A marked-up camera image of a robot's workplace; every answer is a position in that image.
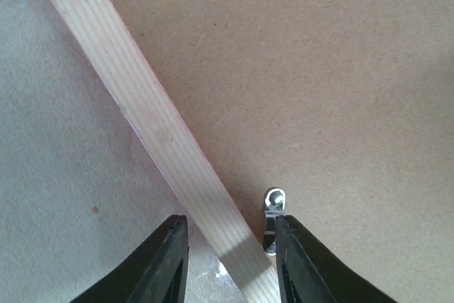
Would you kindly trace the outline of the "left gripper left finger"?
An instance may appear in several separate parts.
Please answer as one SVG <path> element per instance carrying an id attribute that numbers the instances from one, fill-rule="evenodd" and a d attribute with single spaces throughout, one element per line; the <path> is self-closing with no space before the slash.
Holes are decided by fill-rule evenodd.
<path id="1" fill-rule="evenodd" d="M 187 217 L 171 215 L 73 302 L 183 302 L 188 262 Z"/>

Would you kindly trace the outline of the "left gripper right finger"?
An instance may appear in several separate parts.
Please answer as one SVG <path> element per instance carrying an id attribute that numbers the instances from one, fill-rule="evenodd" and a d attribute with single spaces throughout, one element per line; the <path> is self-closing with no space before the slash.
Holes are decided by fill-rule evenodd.
<path id="1" fill-rule="evenodd" d="M 278 216 L 275 227 L 282 302 L 395 302 L 350 269 L 294 216 Z"/>

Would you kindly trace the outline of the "pink picture frame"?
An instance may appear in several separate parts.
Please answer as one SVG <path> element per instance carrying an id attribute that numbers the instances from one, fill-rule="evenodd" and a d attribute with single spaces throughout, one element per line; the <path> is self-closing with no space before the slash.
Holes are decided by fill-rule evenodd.
<path id="1" fill-rule="evenodd" d="M 168 185 L 249 302 L 277 273 L 111 0 L 51 0 Z"/>

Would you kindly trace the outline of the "white mat brown backing board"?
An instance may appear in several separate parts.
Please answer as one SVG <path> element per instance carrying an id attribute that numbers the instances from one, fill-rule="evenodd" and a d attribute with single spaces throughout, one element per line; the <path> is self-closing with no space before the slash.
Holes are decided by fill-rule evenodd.
<path id="1" fill-rule="evenodd" d="M 453 0 L 111 1 L 254 233 L 281 187 L 397 301 L 453 301 Z"/>

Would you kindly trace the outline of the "silver metal turn clip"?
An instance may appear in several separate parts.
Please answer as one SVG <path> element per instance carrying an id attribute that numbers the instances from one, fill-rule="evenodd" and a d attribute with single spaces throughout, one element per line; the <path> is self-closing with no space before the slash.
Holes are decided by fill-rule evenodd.
<path id="1" fill-rule="evenodd" d="M 263 210 L 265 215 L 265 232 L 262 248 L 268 256 L 276 255 L 276 219 L 284 214 L 286 194 L 279 187 L 269 188 L 264 196 Z"/>

